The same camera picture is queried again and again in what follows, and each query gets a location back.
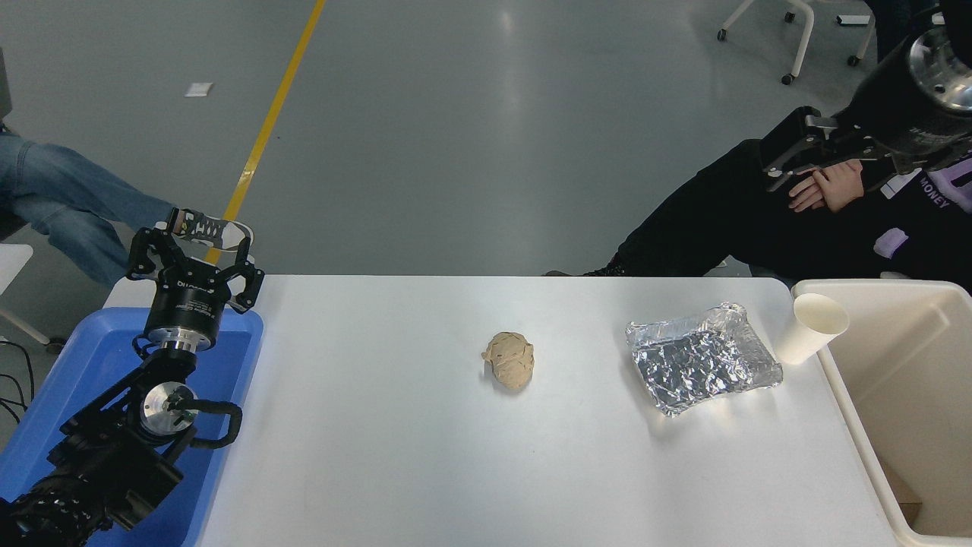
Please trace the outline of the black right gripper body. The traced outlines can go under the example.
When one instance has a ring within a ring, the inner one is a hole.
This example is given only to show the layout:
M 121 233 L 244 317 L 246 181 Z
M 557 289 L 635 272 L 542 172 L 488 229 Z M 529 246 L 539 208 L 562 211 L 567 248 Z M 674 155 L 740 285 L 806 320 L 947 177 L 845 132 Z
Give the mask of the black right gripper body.
M 881 115 L 866 124 L 885 163 L 896 173 L 938 169 L 970 149 L 971 118 L 957 114 Z

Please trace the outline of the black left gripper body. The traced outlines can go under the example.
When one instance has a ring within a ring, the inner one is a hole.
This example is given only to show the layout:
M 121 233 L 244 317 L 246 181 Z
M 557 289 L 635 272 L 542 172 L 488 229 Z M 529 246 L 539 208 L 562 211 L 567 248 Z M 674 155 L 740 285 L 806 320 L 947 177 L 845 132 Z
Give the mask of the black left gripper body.
M 228 283 L 220 276 L 214 264 L 194 258 L 164 264 L 157 274 L 144 334 L 150 340 L 163 340 L 176 331 L 191 331 L 199 340 L 216 340 L 230 295 Z

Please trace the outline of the person's hand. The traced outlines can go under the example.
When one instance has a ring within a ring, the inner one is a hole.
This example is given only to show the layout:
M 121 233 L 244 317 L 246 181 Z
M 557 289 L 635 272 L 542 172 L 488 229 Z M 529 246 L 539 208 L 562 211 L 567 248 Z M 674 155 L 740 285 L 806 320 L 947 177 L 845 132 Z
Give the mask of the person's hand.
M 852 201 L 863 197 L 862 172 L 861 160 L 847 160 L 813 171 L 813 184 L 819 196 L 812 202 L 811 208 L 826 208 L 838 213 Z
M 795 213 L 808 209 L 826 208 L 822 186 L 808 178 L 797 183 L 788 193 L 788 208 Z

